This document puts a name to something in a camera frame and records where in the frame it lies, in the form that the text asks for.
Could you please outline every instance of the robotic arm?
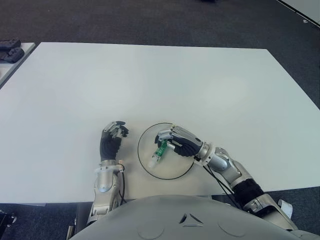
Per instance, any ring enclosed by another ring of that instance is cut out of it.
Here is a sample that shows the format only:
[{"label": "robotic arm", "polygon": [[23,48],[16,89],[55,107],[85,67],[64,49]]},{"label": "robotic arm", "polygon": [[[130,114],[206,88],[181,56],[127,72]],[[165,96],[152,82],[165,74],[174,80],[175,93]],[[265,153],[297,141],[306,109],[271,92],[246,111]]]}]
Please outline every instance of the robotic arm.
[{"label": "robotic arm", "polygon": [[155,143],[161,146],[167,140],[167,146],[183,157],[194,156],[194,162],[202,167],[208,166],[219,173],[234,192],[236,202],[243,210],[267,220],[286,230],[297,230],[297,226],[281,210],[270,195],[263,192],[247,170],[233,160],[221,147],[203,142],[191,132],[173,125],[160,131]]},{"label": "robotic arm", "polygon": [[[125,138],[129,133],[129,130],[124,126],[125,124],[124,121],[113,121],[102,130],[100,140],[101,162],[95,170],[97,173],[94,183],[95,198],[87,221],[88,225],[97,221],[119,205],[119,173],[122,174],[122,181],[124,182],[125,167],[121,161],[117,163],[116,155],[120,148],[122,137]],[[123,195],[124,187],[120,205],[124,200]]]}]

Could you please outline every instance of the dark gray carpet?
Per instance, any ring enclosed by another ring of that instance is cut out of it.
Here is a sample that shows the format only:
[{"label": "dark gray carpet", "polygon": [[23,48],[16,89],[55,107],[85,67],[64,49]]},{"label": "dark gray carpet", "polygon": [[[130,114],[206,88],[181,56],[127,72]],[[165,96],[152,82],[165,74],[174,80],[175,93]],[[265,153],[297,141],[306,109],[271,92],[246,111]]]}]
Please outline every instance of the dark gray carpet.
[{"label": "dark gray carpet", "polygon": [[65,240],[68,226],[75,221],[77,204],[0,204],[0,209],[17,216],[16,222],[5,230],[1,240]]},{"label": "dark gray carpet", "polygon": [[[320,107],[320,31],[303,24],[300,16],[276,0],[1,0],[0,4],[0,39],[268,49]],[[318,187],[272,193],[293,204],[292,219],[298,227],[316,234],[319,195]],[[7,230],[6,240],[63,240],[75,216],[72,204],[0,208],[15,209],[20,215]]]}]

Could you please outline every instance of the black wire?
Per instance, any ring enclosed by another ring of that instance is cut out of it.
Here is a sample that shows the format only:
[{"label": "black wire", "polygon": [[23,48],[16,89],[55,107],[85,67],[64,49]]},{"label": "black wire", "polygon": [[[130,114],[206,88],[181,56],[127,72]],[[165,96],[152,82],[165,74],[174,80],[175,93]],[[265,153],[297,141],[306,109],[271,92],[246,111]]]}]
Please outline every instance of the black wire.
[{"label": "black wire", "polygon": [[231,193],[231,195],[234,197],[234,193],[222,182],[220,181],[219,178],[217,178],[214,173],[212,172],[211,168],[208,166],[208,169],[205,168],[205,166],[203,166],[203,168],[208,172],[208,174],[210,174],[219,184],[219,186],[222,188],[222,190],[224,191],[224,193],[226,194],[226,196],[230,199],[230,201],[234,204],[234,206],[238,209],[239,206],[236,204],[236,202],[230,197],[230,195],[227,193],[227,191],[225,190],[225,188]]},{"label": "black wire", "polygon": [[125,189],[126,189],[125,174],[124,174],[124,172],[122,172],[122,195],[120,194],[120,191],[119,191],[119,194],[120,194],[120,197],[121,197],[120,205],[122,205],[122,204],[124,204],[124,202],[126,202],[126,200],[125,200]]},{"label": "black wire", "polygon": [[121,195],[120,190],[119,190],[119,195],[120,195],[121,200],[123,199],[123,201],[124,201],[125,203],[127,203],[127,201],[124,199],[124,196]]}]

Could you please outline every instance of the circle outline on table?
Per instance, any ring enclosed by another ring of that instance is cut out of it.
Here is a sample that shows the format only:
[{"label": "circle outline on table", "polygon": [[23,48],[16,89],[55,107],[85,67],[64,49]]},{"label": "circle outline on table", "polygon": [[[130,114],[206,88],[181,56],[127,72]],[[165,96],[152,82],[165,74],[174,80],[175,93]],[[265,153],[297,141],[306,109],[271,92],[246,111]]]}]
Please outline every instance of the circle outline on table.
[{"label": "circle outline on table", "polygon": [[140,160],[140,156],[139,156],[139,144],[140,144],[140,140],[142,139],[142,136],[146,133],[146,131],[148,131],[150,128],[154,127],[154,126],[157,126],[157,125],[160,125],[160,124],[171,124],[173,125],[173,123],[171,122],[159,122],[159,123],[156,123],[156,124],[153,124],[152,126],[148,127],[146,130],[144,130],[144,132],[141,134],[140,138],[139,138],[139,142],[138,142],[138,146],[137,146],[137,153],[138,153],[138,159],[139,159],[139,162],[141,164],[141,166],[143,167],[143,169],[148,173],[150,174],[151,176],[157,178],[157,179],[161,179],[161,180],[174,180],[174,179],[178,179],[178,178],[181,178],[182,176],[184,176],[187,172],[190,171],[190,169],[193,167],[194,165],[194,162],[192,162],[191,166],[188,168],[187,171],[185,171],[184,174],[180,175],[180,176],[177,176],[177,177],[174,177],[174,178],[161,178],[161,177],[158,177],[158,176],[155,176],[153,175],[152,173],[150,173],[145,167],[144,165],[142,164],[141,160]]}]

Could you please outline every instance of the green object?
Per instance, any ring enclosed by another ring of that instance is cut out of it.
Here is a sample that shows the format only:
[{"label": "green object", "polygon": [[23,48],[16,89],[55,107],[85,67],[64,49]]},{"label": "green object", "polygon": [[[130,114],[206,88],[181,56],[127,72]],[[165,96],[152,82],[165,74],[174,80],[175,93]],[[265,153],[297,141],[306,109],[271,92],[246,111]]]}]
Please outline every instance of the green object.
[{"label": "green object", "polygon": [[161,156],[165,153],[166,148],[167,148],[167,141],[168,140],[163,140],[161,142],[161,146],[158,147],[158,149],[154,152],[152,155],[152,158],[148,164],[149,168],[154,168],[157,163],[159,163]]},{"label": "green object", "polygon": [[163,140],[161,142],[161,146],[158,147],[158,149],[155,151],[155,154],[158,155],[159,157],[161,157],[165,153],[167,148],[167,141],[168,140]]}]

